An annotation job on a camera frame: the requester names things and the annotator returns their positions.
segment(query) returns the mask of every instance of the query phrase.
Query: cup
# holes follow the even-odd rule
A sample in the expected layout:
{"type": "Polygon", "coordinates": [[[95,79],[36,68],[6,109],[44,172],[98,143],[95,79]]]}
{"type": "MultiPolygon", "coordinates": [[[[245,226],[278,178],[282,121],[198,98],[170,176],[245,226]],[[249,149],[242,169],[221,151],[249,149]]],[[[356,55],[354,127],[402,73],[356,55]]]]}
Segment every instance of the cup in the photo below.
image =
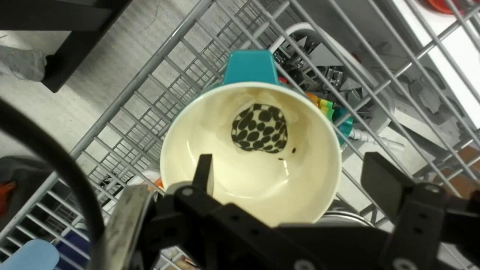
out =
{"type": "Polygon", "coordinates": [[[161,154],[165,188],[191,182],[204,154],[213,155],[207,193],[270,227],[317,223],[341,178],[332,124],[278,83],[269,52],[234,52],[222,86],[179,115],[161,154]]]}

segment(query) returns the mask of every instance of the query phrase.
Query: teal object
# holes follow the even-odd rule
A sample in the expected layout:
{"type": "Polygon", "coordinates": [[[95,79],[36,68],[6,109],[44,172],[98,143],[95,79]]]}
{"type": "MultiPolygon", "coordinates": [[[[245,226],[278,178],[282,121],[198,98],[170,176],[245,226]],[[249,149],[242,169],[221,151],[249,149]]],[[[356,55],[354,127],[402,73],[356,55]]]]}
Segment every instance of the teal object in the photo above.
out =
{"type": "MultiPolygon", "coordinates": [[[[333,124],[339,119],[342,119],[345,115],[348,115],[348,110],[339,107],[339,109],[335,109],[335,113],[333,113],[333,124]]],[[[351,130],[354,128],[354,119],[353,118],[348,118],[341,127],[339,127],[339,133],[342,133],[347,139],[350,137],[351,134],[351,130]]],[[[339,143],[341,146],[345,143],[345,140],[342,137],[339,137],[339,143]]]]}
{"type": "Polygon", "coordinates": [[[53,270],[59,260],[59,251],[51,244],[30,241],[0,265],[0,270],[53,270]]]}
{"type": "Polygon", "coordinates": [[[279,85],[270,52],[233,52],[230,55],[224,85],[246,82],[279,85]]]}

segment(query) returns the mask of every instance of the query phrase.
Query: wire rack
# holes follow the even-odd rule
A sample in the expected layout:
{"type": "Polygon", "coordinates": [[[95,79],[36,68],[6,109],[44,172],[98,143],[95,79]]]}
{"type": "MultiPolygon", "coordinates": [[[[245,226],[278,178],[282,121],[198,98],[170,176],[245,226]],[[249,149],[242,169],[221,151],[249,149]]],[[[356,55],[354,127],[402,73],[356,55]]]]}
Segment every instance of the wire rack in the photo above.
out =
{"type": "MultiPolygon", "coordinates": [[[[338,128],[348,118],[335,124],[338,136],[345,142],[339,200],[354,206],[375,226],[389,226],[389,221],[359,185],[360,175],[356,167],[362,169],[365,152],[372,149],[381,152],[416,181],[437,182],[455,196],[462,196],[455,184],[458,178],[465,176],[471,184],[479,184],[476,164],[480,161],[480,155],[476,152],[465,160],[462,152],[479,149],[480,137],[459,101],[444,86],[449,79],[438,79],[438,71],[431,67],[431,53],[440,52],[455,76],[464,82],[473,100],[480,103],[477,94],[480,86],[471,85],[458,61],[446,49],[449,37],[464,31],[468,43],[480,55],[479,34],[476,32],[480,7],[471,5],[459,11],[452,2],[447,2],[453,8],[452,19],[456,20],[443,32],[435,34],[422,13],[425,8],[417,0],[402,0],[402,5],[408,7],[429,37],[429,43],[422,44],[405,28],[402,16],[392,8],[398,0],[365,0],[360,7],[371,13],[368,17],[374,20],[375,28],[383,28],[383,35],[389,41],[386,47],[386,43],[380,43],[375,37],[378,34],[374,25],[362,23],[362,19],[356,16],[362,13],[353,13],[359,4],[354,8],[350,7],[351,4],[342,0],[275,4],[198,0],[72,151],[72,157],[89,176],[101,205],[116,205],[117,194],[131,179],[140,176],[149,182],[144,172],[158,172],[164,136],[170,125],[189,103],[201,95],[203,89],[222,80],[227,58],[233,50],[266,50],[278,38],[284,38],[303,64],[315,71],[314,77],[329,88],[356,121],[356,128],[369,139],[357,142],[341,134],[338,128]],[[299,49],[287,34],[287,29],[297,23],[311,25],[326,47],[348,70],[348,74],[363,91],[360,100],[356,103],[344,100],[341,91],[332,86],[299,49]],[[338,50],[338,46],[329,43],[326,34],[359,59],[374,80],[366,80],[338,50]],[[440,121],[414,95],[413,91],[419,82],[420,86],[435,94],[435,101],[441,103],[444,115],[440,121]],[[434,139],[437,148],[422,142],[411,131],[414,128],[405,127],[405,112],[410,113],[408,121],[419,124],[423,134],[434,139]],[[452,128],[455,128],[455,136],[443,133],[452,128]],[[392,148],[386,139],[389,134],[399,142],[401,151],[392,148]]],[[[279,64],[276,68],[294,91],[303,94],[305,89],[279,64]]],[[[6,260],[30,239],[47,239],[69,250],[69,253],[62,253],[66,269],[83,269],[89,256],[80,248],[78,241],[74,242],[68,238],[71,235],[87,242],[77,203],[68,187],[53,175],[0,233],[0,256],[2,260],[6,260]]],[[[459,269],[473,268],[458,259],[450,248],[446,251],[450,254],[450,257],[446,256],[446,260],[453,262],[459,269]]],[[[159,269],[179,269],[174,262],[180,257],[183,257],[182,251],[164,254],[159,269]]]]}

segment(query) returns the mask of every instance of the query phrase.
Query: metal wire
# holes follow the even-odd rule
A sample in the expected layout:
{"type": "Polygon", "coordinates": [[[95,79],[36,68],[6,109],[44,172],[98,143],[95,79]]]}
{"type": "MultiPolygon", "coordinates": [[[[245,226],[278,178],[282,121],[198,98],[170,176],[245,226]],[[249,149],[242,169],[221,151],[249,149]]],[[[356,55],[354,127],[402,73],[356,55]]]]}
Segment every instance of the metal wire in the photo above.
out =
{"type": "MultiPolygon", "coordinates": [[[[375,52],[369,41],[360,34],[359,28],[353,23],[348,14],[336,0],[329,0],[335,14],[339,17],[339,23],[347,26],[353,32],[351,38],[357,40],[366,52],[374,58],[374,61],[381,67],[383,73],[389,77],[387,80],[377,83],[368,79],[360,70],[357,70],[339,50],[330,44],[321,25],[312,19],[312,11],[306,11],[300,2],[279,2],[272,5],[269,2],[246,0],[200,0],[192,13],[183,19],[173,35],[159,47],[159,50],[152,56],[152,59],[140,70],[135,79],[128,85],[128,88],[119,95],[113,106],[105,112],[99,122],[87,133],[87,136],[80,142],[80,145],[72,151],[72,157],[83,160],[86,164],[86,173],[95,187],[98,197],[102,203],[114,206],[117,203],[117,194],[128,185],[135,176],[141,178],[146,184],[155,188],[158,193],[162,191],[152,184],[150,179],[144,176],[146,170],[158,170],[162,142],[170,125],[174,122],[176,116],[194,100],[197,100],[203,89],[219,83],[222,74],[227,68],[227,58],[230,52],[237,49],[269,49],[272,43],[278,38],[284,38],[294,52],[305,61],[305,64],[312,68],[315,79],[323,82],[329,91],[341,101],[341,104],[348,110],[348,115],[336,121],[335,133],[345,142],[344,157],[347,154],[356,155],[359,161],[363,161],[363,151],[360,143],[354,143],[348,136],[339,131],[339,127],[345,124],[350,118],[356,119],[359,125],[366,130],[366,133],[378,143],[378,146],[390,157],[390,160],[405,173],[407,169],[401,161],[401,157],[389,149],[383,142],[380,131],[374,130],[369,121],[365,121],[360,110],[371,109],[381,113],[387,122],[399,128],[399,134],[405,137],[410,146],[422,157],[426,163],[426,169],[420,170],[416,178],[426,176],[434,172],[453,194],[459,196],[455,187],[450,184],[455,178],[467,175],[473,181],[479,181],[473,166],[480,161],[480,157],[474,157],[470,161],[464,161],[459,155],[461,149],[467,146],[480,146],[480,139],[476,131],[473,131],[468,122],[461,116],[450,100],[443,94],[441,88],[435,83],[432,76],[423,68],[420,61],[423,61],[434,49],[438,49],[444,58],[450,62],[452,68],[465,83],[468,91],[480,101],[480,95],[476,92],[474,86],[462,74],[459,65],[456,65],[453,56],[444,47],[444,40],[459,29],[464,29],[467,37],[471,40],[474,47],[480,52],[480,43],[470,26],[468,20],[476,20],[476,14],[480,7],[473,7],[467,14],[462,14],[456,5],[449,0],[447,5],[452,8],[456,22],[444,29],[441,34],[434,34],[428,22],[419,14],[417,8],[411,0],[407,0],[410,10],[413,10],[417,20],[423,25],[431,43],[422,46],[422,49],[413,50],[408,43],[402,38],[401,32],[389,22],[386,14],[377,5],[377,2],[369,0],[366,7],[374,11],[377,22],[389,29],[389,34],[401,46],[404,53],[408,56],[405,65],[396,71],[383,62],[380,55],[375,52]],[[222,17],[221,26],[216,20],[210,20],[212,13],[218,13],[222,17]],[[309,23],[318,37],[326,43],[326,47],[336,56],[336,59],[348,70],[350,76],[362,86],[368,94],[359,101],[359,104],[350,104],[338,89],[335,89],[330,82],[321,74],[309,56],[297,46],[297,43],[285,32],[288,23],[309,23]],[[195,35],[198,31],[204,34],[203,46],[197,47],[195,35]],[[429,121],[425,110],[414,101],[408,91],[399,83],[399,77],[405,76],[411,68],[417,68],[426,82],[434,88],[432,91],[440,97],[440,100],[447,106],[449,113],[459,124],[468,137],[462,145],[450,146],[443,134],[435,130],[435,125],[429,121]],[[444,157],[438,157],[431,161],[428,155],[423,154],[422,148],[411,139],[411,136],[402,128],[399,121],[395,118],[392,106],[384,100],[389,94],[389,88],[396,88],[405,97],[408,104],[420,115],[426,127],[435,134],[446,149],[444,157]],[[450,169],[452,173],[446,176],[443,170],[450,169]]],[[[305,94],[303,89],[296,83],[296,80],[288,74],[284,67],[276,64],[278,73],[290,82],[290,86],[299,92],[305,94]]],[[[383,218],[384,214],[378,209],[375,202],[363,191],[359,179],[348,170],[342,169],[345,179],[353,184],[359,196],[369,202],[368,209],[380,212],[380,220],[374,221],[375,226],[383,226],[389,220],[383,218]]],[[[20,248],[24,242],[21,236],[27,239],[50,239],[53,242],[65,244],[75,253],[86,254],[74,244],[65,241],[68,233],[75,233],[86,239],[81,230],[75,226],[81,220],[75,203],[72,203],[66,194],[54,193],[56,188],[63,185],[56,175],[48,178],[48,181],[35,193],[30,203],[23,208],[12,223],[0,233],[0,241],[8,241],[11,247],[0,247],[0,253],[9,257],[11,250],[20,248]],[[32,221],[41,230],[33,235],[26,226],[26,221],[32,221]]],[[[338,194],[338,199],[348,203],[348,197],[338,194]]],[[[74,260],[66,256],[60,256],[63,262],[71,265],[74,269],[81,269],[74,260]]]]}

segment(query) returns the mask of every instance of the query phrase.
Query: red object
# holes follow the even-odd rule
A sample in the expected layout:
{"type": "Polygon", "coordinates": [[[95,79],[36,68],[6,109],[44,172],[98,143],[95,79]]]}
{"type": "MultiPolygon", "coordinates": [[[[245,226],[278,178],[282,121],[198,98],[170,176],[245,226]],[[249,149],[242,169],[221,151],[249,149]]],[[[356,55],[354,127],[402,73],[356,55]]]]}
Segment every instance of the red object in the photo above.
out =
{"type": "Polygon", "coordinates": [[[17,187],[15,182],[0,185],[0,217],[3,217],[8,212],[9,197],[11,197],[12,191],[15,190],[15,187],[17,187]]]}
{"type": "Polygon", "coordinates": [[[285,86],[288,86],[288,80],[285,77],[279,77],[279,82],[285,86]]]}
{"type": "MultiPolygon", "coordinates": [[[[453,14],[450,10],[447,0],[426,0],[435,11],[443,13],[443,14],[453,14]]],[[[459,2],[462,0],[452,0],[456,8],[459,10],[461,14],[464,14],[464,10],[461,8],[459,2]]]]}

